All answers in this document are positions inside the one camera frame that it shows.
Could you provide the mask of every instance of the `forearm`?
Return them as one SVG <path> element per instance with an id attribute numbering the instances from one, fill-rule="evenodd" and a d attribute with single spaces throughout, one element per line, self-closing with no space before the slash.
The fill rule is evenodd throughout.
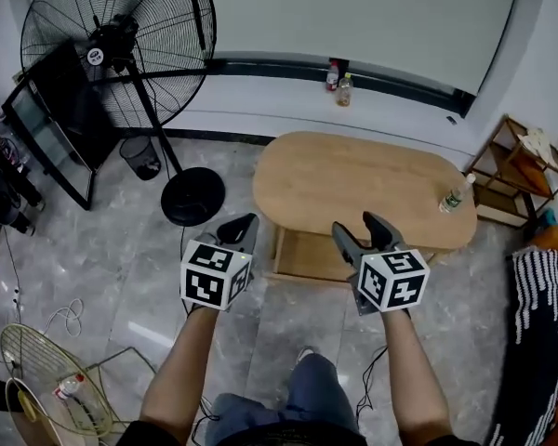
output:
<path id="1" fill-rule="evenodd" d="M 425 444 L 451 434 L 448 405 L 419 342 L 402 311 L 382 315 L 389 347 L 392 408 L 405 445 Z"/>
<path id="2" fill-rule="evenodd" d="M 199 308 L 188 317 L 142 403 L 140 419 L 161 426 L 180 444 L 187 443 L 203 395 L 218 315 L 212 308 Z"/>

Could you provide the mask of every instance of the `knee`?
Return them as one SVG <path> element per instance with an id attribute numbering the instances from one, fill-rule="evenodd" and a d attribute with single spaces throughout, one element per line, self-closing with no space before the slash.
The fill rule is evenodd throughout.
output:
<path id="1" fill-rule="evenodd" d="M 240 397 L 233 393 L 220 393 L 213 402 L 213 414 L 222 416 L 230 411 L 239 401 Z"/>
<path id="2" fill-rule="evenodd" d="M 326 357 L 323 357 L 319 353 L 311 353 L 310 355 L 304 357 L 300 363 L 298 363 L 298 365 L 296 366 L 296 371 L 322 371 L 335 373 L 337 369 L 335 368 L 335 365 L 333 365 L 333 362 Z"/>

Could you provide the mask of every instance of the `striped blanket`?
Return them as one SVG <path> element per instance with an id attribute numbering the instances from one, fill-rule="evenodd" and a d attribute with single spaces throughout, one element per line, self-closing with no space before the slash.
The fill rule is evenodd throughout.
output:
<path id="1" fill-rule="evenodd" d="M 540 444 L 558 402 L 558 251 L 512 257 L 509 336 L 502 382 L 485 444 Z"/>

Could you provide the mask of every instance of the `fan guard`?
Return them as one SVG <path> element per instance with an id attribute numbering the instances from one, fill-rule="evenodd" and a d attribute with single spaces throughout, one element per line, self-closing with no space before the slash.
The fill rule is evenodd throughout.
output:
<path id="1" fill-rule="evenodd" d="M 193 0 L 33 0 L 21 37 L 22 69 L 29 71 L 44 55 L 72 41 L 78 63 L 53 77 L 66 77 L 67 71 L 81 66 L 88 80 L 100 85 L 102 105 L 113 125 L 153 127 L 132 84 L 107 83 L 129 76 L 124 59 L 134 59 L 139 74 L 150 75 L 144 78 L 145 88 L 159 123 L 164 125 L 198 92 L 215 50 L 213 1 L 196 2 L 201 25 L 197 24 Z M 125 42 L 117 41 L 124 39 L 120 32 L 113 36 L 113 29 L 119 27 L 126 32 Z M 99 53 L 110 59 L 107 64 L 95 61 Z M 158 77 L 159 72 L 170 75 Z"/>

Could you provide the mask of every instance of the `black round base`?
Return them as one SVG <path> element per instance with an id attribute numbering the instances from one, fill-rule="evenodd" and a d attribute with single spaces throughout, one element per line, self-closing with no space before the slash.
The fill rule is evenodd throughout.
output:
<path id="1" fill-rule="evenodd" d="M 161 207 L 172 223 L 193 227 L 212 218 L 224 200 L 221 177 L 210 168 L 193 167 L 167 182 L 161 194 Z"/>

